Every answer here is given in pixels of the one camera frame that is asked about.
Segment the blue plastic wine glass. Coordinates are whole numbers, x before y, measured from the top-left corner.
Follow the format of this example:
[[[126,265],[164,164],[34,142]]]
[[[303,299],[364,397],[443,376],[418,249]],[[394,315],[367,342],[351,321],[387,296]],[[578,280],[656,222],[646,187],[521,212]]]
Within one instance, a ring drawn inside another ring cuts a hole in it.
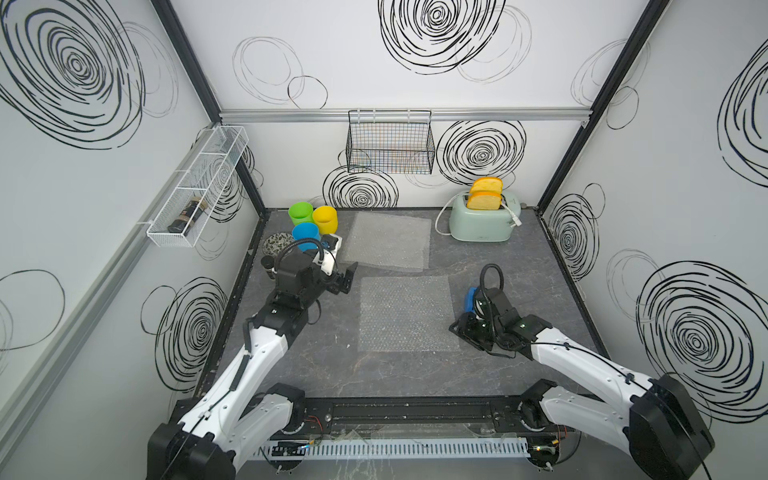
[[[306,242],[306,239],[314,239],[317,242],[321,241],[319,228],[312,222],[305,222],[295,225],[292,230],[292,236],[295,241],[302,240],[302,243],[297,246],[297,248],[302,252],[317,249],[317,245],[315,243]]]

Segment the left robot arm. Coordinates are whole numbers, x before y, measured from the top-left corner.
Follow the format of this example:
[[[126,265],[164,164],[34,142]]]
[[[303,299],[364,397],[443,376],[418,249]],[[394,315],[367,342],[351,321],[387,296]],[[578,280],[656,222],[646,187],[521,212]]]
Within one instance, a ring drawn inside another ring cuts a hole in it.
[[[175,423],[160,425],[148,442],[150,479],[233,479],[275,433],[299,430],[303,390],[259,388],[309,322],[308,310],[329,292],[350,292],[357,263],[344,272],[336,255],[315,241],[301,252],[292,242],[274,259],[274,288],[244,326],[244,345],[208,392]]]

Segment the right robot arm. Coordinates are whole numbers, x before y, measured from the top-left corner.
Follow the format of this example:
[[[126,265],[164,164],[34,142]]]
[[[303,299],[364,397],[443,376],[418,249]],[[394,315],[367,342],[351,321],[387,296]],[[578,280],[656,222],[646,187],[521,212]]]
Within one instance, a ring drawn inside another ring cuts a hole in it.
[[[520,397],[517,415],[531,431],[571,427],[630,456],[652,479],[689,479],[715,440],[685,387],[669,374],[652,378],[586,348],[536,316],[522,316],[500,288],[471,288],[450,331],[496,357],[548,366],[586,389],[539,380]]]

